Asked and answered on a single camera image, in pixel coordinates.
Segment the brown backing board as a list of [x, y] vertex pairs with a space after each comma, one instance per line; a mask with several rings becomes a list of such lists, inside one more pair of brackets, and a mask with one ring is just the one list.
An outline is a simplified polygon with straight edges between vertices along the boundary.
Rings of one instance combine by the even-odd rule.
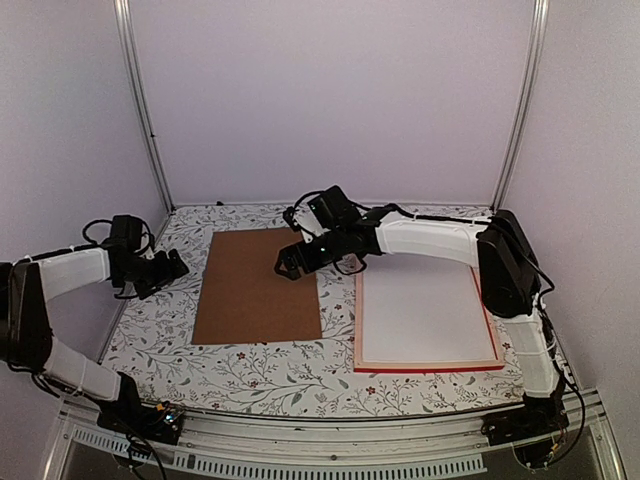
[[280, 250], [302, 239], [289, 229], [217, 232], [203, 276], [192, 343], [257, 344], [322, 338], [316, 277], [275, 273]]

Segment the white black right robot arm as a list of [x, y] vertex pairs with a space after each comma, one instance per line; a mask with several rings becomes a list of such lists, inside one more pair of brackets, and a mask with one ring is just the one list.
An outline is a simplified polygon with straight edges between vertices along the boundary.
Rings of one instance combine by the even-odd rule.
[[457, 261], [479, 275], [481, 301], [506, 328], [519, 362], [524, 400], [517, 427], [537, 436], [552, 424], [568, 382], [556, 359], [557, 338], [543, 302], [555, 285], [539, 262], [516, 216], [411, 213], [396, 203], [365, 207], [334, 185], [311, 191], [282, 217], [302, 240], [280, 250], [274, 271], [297, 280], [346, 256], [367, 267], [368, 255], [411, 254]]

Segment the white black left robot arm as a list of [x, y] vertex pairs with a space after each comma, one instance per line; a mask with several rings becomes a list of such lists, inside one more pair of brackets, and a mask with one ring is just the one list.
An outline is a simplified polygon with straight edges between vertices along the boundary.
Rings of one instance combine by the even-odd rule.
[[145, 300], [189, 268], [177, 250], [159, 250], [147, 222], [131, 214], [96, 219], [80, 245], [1, 265], [1, 360], [49, 395], [82, 396], [128, 434], [148, 426], [136, 382], [65, 343], [57, 315], [65, 299], [110, 285], [118, 300]]

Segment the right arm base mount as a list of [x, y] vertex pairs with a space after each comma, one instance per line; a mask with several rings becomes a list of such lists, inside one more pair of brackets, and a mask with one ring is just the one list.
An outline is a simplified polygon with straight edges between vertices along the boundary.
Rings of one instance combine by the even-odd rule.
[[485, 415], [481, 434], [490, 446], [511, 444], [516, 461], [525, 469], [546, 470], [574, 450], [584, 431], [586, 403], [578, 390], [572, 393], [580, 405], [579, 426], [572, 440], [562, 393], [546, 399], [524, 396], [521, 407]]

